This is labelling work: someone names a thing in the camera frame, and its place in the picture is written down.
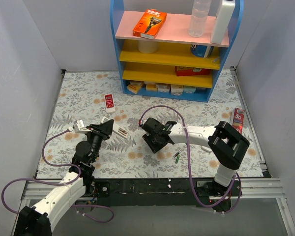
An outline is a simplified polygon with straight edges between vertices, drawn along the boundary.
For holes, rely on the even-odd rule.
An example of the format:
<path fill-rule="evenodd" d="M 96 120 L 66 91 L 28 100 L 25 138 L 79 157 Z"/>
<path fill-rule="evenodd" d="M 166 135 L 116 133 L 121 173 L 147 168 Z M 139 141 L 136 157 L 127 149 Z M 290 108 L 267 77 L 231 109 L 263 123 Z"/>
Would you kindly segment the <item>white remote control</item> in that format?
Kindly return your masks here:
<path fill-rule="evenodd" d="M 101 120 L 101 123 L 105 123 L 108 120 L 110 120 L 110 119 L 104 116 L 102 118 L 102 120 Z M 117 135 L 119 135 L 120 137 L 125 138 L 125 139 L 127 139 L 129 137 L 129 134 L 130 134 L 129 131 L 127 131 L 126 129 L 122 128 L 115 121 L 114 121 L 114 124 L 113 124 L 113 132 L 116 133 Z"/>

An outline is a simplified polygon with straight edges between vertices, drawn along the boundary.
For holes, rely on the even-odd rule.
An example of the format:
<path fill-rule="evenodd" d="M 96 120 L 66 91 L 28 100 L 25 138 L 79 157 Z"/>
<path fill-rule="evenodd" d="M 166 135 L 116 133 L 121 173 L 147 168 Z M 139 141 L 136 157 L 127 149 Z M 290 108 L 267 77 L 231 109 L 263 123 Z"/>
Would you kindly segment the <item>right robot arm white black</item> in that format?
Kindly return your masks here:
<path fill-rule="evenodd" d="M 220 163 L 212 188 L 221 196 L 230 190 L 230 182 L 250 146 L 250 142 L 226 121 L 216 126 L 185 127 L 176 121 L 162 124 L 154 118 L 148 118 L 139 122 L 139 127 L 146 132 L 143 139 L 153 153 L 167 144 L 190 143 L 209 148 Z"/>

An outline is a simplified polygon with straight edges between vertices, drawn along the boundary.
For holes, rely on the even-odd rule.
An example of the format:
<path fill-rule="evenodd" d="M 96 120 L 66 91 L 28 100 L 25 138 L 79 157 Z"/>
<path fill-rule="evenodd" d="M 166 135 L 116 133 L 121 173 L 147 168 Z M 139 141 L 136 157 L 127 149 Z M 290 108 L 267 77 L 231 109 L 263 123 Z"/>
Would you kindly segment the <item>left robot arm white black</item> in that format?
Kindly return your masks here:
<path fill-rule="evenodd" d="M 102 142 L 111 137 L 113 126 L 113 119 L 88 126 L 77 120 L 67 129 L 67 132 L 85 134 L 87 140 L 76 145 L 68 172 L 54 184 L 51 192 L 34 206 L 25 206 L 20 211 L 14 235 L 50 236 L 59 220 L 80 197 L 96 199 L 109 196 L 110 184 L 95 180 L 93 164 L 99 157 Z"/>

